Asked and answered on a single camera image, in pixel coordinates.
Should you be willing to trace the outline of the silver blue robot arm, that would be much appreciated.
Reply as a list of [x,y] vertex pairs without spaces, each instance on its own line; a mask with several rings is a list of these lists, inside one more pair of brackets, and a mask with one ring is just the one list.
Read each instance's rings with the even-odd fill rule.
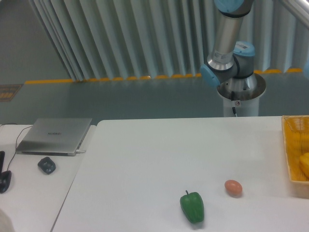
[[219,24],[201,76],[210,86],[264,71],[309,72],[307,0],[216,0]]

